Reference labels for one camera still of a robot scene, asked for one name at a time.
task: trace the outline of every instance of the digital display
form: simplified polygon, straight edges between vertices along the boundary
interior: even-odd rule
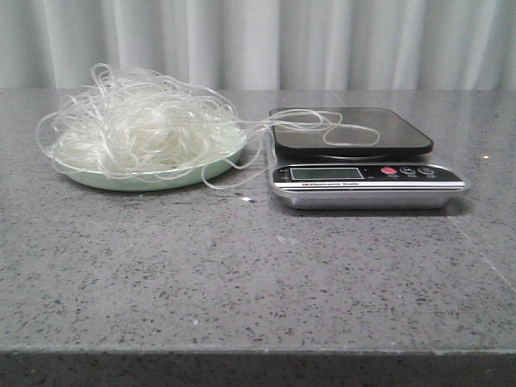
[[[363,179],[358,168],[291,168],[293,180]]]

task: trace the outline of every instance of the scale platform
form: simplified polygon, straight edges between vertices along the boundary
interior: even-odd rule
[[[306,109],[339,113],[344,125],[331,133],[273,127],[273,141],[268,145],[269,179],[273,192],[287,206],[304,210],[434,209],[470,188],[468,181],[431,155],[434,143],[429,137],[391,110]],[[288,109],[275,109],[271,114],[283,110]],[[300,115],[289,121],[306,123],[311,119],[314,117]]]

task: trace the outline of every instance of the red button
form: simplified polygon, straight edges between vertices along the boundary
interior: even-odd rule
[[[388,175],[394,175],[395,173],[397,173],[397,170],[394,169],[394,168],[391,168],[391,167],[384,167],[382,169],[380,169],[383,173],[386,173]]]

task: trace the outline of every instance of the curtain fold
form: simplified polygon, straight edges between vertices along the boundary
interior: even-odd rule
[[[516,89],[516,0],[0,0],[0,87]]]

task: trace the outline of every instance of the gray granite countertop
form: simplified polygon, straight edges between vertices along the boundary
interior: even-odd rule
[[[0,352],[516,352],[516,93],[224,92],[245,119],[389,108],[472,182],[442,210],[307,211],[265,174],[79,185],[34,140],[63,92],[0,92]]]

